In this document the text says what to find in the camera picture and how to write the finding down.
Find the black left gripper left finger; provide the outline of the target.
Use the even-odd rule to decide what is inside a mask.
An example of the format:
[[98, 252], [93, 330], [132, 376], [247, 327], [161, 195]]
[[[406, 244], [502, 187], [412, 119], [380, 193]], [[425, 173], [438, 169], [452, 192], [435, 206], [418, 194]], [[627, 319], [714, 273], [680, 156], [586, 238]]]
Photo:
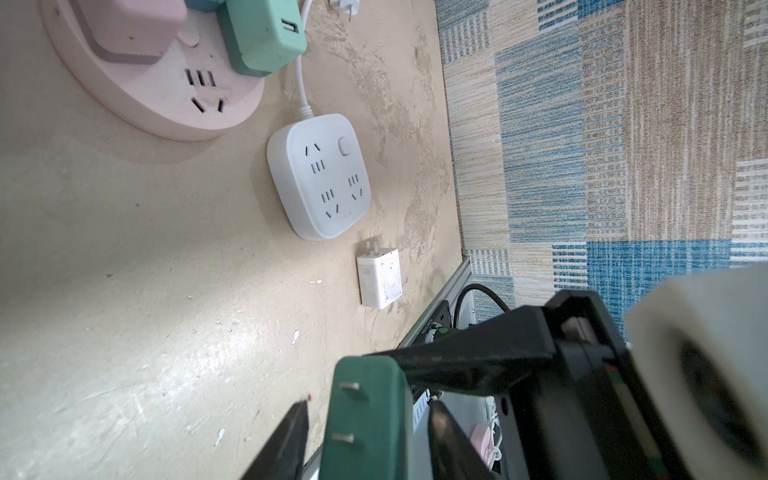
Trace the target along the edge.
[[300, 479], [308, 432], [308, 401], [304, 399], [291, 405], [241, 479]]

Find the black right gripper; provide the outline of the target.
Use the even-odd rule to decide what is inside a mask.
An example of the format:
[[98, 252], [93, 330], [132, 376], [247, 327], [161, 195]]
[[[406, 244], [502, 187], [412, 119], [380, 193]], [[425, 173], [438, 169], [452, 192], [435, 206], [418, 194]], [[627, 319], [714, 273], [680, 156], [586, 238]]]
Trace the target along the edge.
[[690, 476], [595, 292], [563, 290], [543, 306], [379, 354], [413, 385], [498, 396], [510, 479]]

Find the pink usb charger plug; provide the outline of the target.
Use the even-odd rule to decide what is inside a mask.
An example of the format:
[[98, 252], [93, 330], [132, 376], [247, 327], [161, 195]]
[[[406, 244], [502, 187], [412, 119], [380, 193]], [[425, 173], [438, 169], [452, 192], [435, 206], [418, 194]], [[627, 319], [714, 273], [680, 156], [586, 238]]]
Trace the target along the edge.
[[76, 0], [70, 6], [91, 50], [113, 63], [158, 62], [187, 19], [183, 0]]

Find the white usb charger plug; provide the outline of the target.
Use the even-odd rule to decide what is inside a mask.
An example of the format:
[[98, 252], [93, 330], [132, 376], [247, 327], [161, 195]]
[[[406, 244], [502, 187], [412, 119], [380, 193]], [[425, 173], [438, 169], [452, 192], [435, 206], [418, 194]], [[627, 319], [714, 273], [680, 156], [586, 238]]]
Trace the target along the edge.
[[361, 303], [385, 309], [403, 295], [400, 251], [383, 248], [371, 238], [360, 244], [356, 258]]

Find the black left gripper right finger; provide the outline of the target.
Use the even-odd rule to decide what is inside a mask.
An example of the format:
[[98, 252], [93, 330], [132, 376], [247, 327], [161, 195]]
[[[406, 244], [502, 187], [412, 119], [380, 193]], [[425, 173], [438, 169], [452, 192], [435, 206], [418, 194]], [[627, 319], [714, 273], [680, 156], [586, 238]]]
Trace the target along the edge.
[[430, 402], [427, 431], [434, 479], [494, 479], [442, 401]]

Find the green usb charger plug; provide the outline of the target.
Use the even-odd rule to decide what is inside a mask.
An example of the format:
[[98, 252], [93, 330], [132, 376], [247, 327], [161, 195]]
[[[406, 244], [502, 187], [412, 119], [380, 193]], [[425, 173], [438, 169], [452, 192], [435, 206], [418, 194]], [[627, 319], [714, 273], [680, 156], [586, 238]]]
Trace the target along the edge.
[[297, 1], [229, 0], [216, 15], [230, 65], [238, 74], [266, 77], [306, 50]]

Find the teal usb charger plug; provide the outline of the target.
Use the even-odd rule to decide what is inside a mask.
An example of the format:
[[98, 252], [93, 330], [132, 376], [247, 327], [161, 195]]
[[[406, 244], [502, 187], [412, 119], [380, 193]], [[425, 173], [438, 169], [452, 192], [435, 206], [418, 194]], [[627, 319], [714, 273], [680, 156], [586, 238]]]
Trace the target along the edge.
[[185, 5], [192, 10], [212, 13], [215, 12], [225, 0], [185, 0]]

